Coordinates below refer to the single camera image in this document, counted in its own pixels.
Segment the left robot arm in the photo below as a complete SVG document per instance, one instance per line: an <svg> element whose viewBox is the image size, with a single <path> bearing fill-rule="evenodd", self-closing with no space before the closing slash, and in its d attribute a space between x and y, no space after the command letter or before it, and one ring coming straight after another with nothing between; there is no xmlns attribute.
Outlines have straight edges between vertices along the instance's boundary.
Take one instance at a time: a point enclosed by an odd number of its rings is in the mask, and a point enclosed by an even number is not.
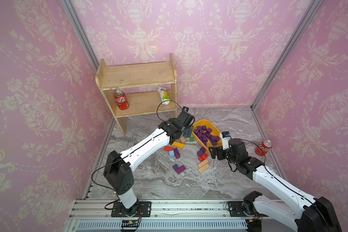
<svg viewBox="0 0 348 232"><path fill-rule="evenodd" d="M194 123L195 117L184 106L176 118L163 120L151 135L137 145L120 153L115 150L110 152L106 165L95 171L103 170L103 176L110 185L108 188L114 191L127 216L139 213L139 201L132 189L133 172L157 150L173 145L182 136L190 137Z"/></svg>

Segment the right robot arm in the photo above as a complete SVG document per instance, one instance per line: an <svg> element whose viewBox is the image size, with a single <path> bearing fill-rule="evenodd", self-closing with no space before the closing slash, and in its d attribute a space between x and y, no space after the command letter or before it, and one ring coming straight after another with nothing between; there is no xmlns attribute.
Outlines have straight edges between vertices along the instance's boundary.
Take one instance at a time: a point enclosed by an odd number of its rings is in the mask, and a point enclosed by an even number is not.
<svg viewBox="0 0 348 232"><path fill-rule="evenodd" d="M239 172L267 188L283 203L277 203L258 191L244 197L245 215L256 217L250 229L262 229L262 217L268 216L295 232L340 232L333 204L325 197L316 198L282 179L261 160L249 156L241 139L230 139L225 146L210 147L213 159L226 160L232 172Z"/></svg>

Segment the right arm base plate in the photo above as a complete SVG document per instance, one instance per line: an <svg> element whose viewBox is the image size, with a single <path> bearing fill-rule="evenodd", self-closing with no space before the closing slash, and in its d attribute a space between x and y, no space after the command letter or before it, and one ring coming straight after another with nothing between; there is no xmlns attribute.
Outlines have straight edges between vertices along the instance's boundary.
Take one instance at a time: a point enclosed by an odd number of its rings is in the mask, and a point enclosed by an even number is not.
<svg viewBox="0 0 348 232"><path fill-rule="evenodd" d="M260 219L265 215L257 213L251 204L243 201L228 201L225 206L231 217L252 217Z"/></svg>

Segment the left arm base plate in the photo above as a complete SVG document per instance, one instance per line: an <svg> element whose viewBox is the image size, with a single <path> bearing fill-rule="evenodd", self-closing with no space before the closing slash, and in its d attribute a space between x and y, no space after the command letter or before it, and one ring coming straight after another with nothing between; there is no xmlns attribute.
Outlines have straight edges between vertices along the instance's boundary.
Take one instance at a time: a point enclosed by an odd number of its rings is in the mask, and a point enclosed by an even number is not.
<svg viewBox="0 0 348 232"><path fill-rule="evenodd" d="M127 209L121 202L114 203L112 207L111 217L143 217L148 218L151 215L152 202L143 201L135 203L131 208Z"/></svg>

